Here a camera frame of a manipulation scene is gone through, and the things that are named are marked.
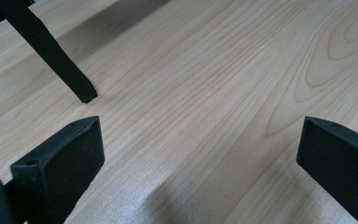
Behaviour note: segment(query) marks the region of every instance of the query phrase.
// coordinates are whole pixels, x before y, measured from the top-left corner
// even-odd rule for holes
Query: light wood surface
[[[306,115],[358,132],[358,0],[32,10],[99,97],[81,104],[1,22],[0,178],[67,123],[99,115],[106,162],[66,223],[357,223],[296,151]]]

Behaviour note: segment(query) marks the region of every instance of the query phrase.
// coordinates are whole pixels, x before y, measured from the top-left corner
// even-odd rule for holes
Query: wooden table
[[[106,162],[67,223],[356,223],[296,164],[303,119],[358,132],[357,0],[44,0],[83,105],[0,23],[0,178],[99,115]]]

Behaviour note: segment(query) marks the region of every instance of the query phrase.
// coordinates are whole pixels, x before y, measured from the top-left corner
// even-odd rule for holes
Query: black plastic leg
[[[97,91],[90,81],[62,50],[43,22],[22,0],[0,0],[0,14],[22,35],[81,102],[88,103],[97,97]]]

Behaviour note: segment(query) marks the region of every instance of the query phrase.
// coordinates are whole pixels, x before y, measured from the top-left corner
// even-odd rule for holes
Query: black clamp
[[[10,166],[0,223],[63,223],[103,163],[99,117],[70,123]]]

